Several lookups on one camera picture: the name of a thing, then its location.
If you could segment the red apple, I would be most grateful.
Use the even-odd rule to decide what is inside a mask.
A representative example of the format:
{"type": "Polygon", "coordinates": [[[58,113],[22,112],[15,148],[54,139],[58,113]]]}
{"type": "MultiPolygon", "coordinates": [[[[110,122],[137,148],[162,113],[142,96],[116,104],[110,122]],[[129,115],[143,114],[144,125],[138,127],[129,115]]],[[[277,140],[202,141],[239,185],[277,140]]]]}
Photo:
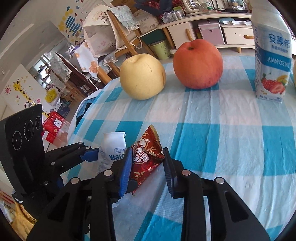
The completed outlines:
{"type": "Polygon", "coordinates": [[[191,89],[216,85],[224,69],[221,53],[203,39],[182,44],[173,57],[173,68],[178,80],[191,89]]]}

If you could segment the red snack wrapper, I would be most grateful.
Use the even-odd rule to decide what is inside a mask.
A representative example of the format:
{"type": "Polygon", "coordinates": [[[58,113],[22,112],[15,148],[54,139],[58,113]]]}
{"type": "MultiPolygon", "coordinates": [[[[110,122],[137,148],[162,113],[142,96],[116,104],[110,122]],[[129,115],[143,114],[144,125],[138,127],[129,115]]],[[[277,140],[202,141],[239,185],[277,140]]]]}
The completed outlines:
{"type": "Polygon", "coordinates": [[[130,178],[137,182],[137,190],[165,158],[158,132],[153,125],[149,125],[140,139],[132,145],[132,150],[130,178]]]}

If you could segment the large yellow pear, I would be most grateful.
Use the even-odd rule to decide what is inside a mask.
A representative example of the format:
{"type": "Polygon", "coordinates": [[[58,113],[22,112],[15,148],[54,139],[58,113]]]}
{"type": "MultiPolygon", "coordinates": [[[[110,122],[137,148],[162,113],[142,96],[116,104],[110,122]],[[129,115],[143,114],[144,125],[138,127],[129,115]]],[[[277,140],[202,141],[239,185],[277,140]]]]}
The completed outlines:
{"type": "Polygon", "coordinates": [[[163,65],[150,54],[137,54],[120,66],[121,87],[131,97],[146,100],[159,94],[166,85],[163,65]]]}

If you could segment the white yogurt bottle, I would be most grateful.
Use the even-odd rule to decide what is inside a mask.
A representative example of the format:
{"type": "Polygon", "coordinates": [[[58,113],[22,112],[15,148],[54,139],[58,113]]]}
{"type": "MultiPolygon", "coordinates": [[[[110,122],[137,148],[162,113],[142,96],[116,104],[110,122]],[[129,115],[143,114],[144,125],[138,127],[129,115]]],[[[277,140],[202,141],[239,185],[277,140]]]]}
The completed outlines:
{"type": "Polygon", "coordinates": [[[104,133],[98,153],[98,173],[110,169],[114,161],[123,159],[125,152],[125,132],[104,133]]]}

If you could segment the dining table with cloth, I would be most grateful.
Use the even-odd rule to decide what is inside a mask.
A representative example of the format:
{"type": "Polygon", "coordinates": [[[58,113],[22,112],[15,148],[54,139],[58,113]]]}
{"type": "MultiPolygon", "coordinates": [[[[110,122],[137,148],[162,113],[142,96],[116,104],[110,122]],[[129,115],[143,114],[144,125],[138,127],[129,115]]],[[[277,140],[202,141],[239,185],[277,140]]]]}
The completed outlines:
{"type": "Polygon", "coordinates": [[[66,66],[68,80],[80,92],[95,92],[98,84],[107,85],[112,79],[108,75],[108,67],[99,62],[99,58],[94,57],[86,42],[72,49],[66,54],[70,59],[66,59],[60,53],[58,58],[66,66]]]}

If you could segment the giraffe wall sticker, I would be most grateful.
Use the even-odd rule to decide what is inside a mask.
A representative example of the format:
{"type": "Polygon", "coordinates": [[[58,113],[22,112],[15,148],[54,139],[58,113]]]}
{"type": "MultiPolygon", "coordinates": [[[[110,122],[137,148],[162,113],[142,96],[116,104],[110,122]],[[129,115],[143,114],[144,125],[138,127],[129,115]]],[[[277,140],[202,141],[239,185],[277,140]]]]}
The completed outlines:
{"type": "Polygon", "coordinates": [[[45,101],[46,90],[34,78],[18,78],[13,82],[13,89],[18,93],[18,97],[24,99],[24,108],[41,104],[43,117],[49,117],[51,107],[45,101]]]}

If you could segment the red gift boxes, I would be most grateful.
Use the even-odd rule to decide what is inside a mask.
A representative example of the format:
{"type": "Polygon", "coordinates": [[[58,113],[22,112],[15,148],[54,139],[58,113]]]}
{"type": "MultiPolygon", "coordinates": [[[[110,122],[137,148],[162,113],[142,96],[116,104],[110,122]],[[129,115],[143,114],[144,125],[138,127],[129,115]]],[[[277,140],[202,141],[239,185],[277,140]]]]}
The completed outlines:
{"type": "Polygon", "coordinates": [[[43,139],[56,147],[67,145],[70,123],[56,111],[52,110],[49,117],[43,122],[43,139]]]}

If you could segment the yellow plastic bag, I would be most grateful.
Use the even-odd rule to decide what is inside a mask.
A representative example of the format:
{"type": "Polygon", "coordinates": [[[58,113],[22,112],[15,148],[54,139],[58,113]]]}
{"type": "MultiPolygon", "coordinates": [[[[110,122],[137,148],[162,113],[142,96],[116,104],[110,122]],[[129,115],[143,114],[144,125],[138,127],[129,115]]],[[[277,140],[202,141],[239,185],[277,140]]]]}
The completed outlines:
{"type": "Polygon", "coordinates": [[[55,88],[52,88],[50,90],[47,90],[45,101],[48,103],[52,103],[57,98],[57,90],[55,88]]]}

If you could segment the pink storage box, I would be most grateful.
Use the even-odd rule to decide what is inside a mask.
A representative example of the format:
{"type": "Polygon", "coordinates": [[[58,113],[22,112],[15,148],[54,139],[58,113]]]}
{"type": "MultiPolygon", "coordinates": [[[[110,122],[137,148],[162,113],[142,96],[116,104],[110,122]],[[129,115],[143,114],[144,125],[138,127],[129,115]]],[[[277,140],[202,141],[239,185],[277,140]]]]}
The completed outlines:
{"type": "Polygon", "coordinates": [[[207,40],[215,46],[225,44],[222,30],[217,20],[199,21],[198,29],[204,40],[207,40]]]}

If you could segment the Ambrosial yogurt carton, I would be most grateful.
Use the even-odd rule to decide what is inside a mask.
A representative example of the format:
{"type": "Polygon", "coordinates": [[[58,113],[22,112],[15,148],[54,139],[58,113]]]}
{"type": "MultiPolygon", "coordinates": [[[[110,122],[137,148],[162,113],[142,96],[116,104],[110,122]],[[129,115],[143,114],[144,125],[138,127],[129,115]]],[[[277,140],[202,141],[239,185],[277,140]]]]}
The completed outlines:
{"type": "Polygon", "coordinates": [[[292,37],[280,12],[269,1],[253,0],[255,89],[258,99],[281,103],[292,63],[292,37]]]}

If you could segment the blue checkered tablecloth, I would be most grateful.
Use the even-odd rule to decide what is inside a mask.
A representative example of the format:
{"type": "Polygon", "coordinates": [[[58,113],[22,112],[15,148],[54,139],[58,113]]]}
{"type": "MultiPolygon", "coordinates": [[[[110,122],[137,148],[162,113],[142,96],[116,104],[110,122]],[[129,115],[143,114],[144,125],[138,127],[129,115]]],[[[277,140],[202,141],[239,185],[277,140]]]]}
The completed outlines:
{"type": "Polygon", "coordinates": [[[166,85],[148,100],[130,98],[119,79],[100,90],[69,143],[100,146],[125,132],[130,147],[148,126],[171,157],[202,178],[223,177],[274,240],[295,212],[295,85],[282,103],[258,99],[255,58],[224,56],[223,75],[204,90],[184,87],[166,63],[166,85]]]}

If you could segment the white TV cabinet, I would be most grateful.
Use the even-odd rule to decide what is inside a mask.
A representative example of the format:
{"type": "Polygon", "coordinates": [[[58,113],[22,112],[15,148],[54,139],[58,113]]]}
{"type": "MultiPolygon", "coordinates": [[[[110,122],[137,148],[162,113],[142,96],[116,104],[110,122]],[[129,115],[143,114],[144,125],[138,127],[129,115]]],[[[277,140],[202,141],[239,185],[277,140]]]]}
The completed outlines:
{"type": "Polygon", "coordinates": [[[273,26],[283,23],[280,30],[290,34],[284,19],[268,1],[264,1],[263,4],[255,1],[250,17],[250,21],[241,21],[236,25],[234,21],[229,21],[227,25],[224,25],[214,18],[199,20],[196,26],[192,21],[181,21],[176,24],[165,24],[162,30],[173,41],[175,50],[186,42],[203,39],[217,48],[235,48],[239,53],[242,48],[255,48],[252,25],[255,20],[265,20],[267,24],[273,26]]]}

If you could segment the green trash bin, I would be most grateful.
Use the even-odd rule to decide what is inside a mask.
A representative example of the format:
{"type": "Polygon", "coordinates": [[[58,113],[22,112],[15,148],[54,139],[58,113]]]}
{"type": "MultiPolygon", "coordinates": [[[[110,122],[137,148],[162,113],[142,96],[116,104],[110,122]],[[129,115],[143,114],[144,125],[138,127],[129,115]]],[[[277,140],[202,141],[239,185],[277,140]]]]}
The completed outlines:
{"type": "Polygon", "coordinates": [[[159,60],[166,60],[171,56],[170,45],[167,40],[154,42],[150,44],[150,47],[159,60]]]}

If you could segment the wooden chair with cover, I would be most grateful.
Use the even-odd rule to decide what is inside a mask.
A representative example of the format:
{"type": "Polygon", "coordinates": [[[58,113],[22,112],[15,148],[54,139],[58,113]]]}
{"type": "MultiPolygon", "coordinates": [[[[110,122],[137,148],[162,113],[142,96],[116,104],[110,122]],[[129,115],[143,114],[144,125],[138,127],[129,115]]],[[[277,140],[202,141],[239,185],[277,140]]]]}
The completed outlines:
{"type": "Polygon", "coordinates": [[[87,15],[83,24],[86,45],[107,74],[112,70],[109,64],[117,62],[115,53],[127,48],[114,21],[109,18],[111,15],[115,16],[130,43],[137,38],[135,31],[139,28],[139,22],[128,6],[111,8],[98,4],[87,15]]]}

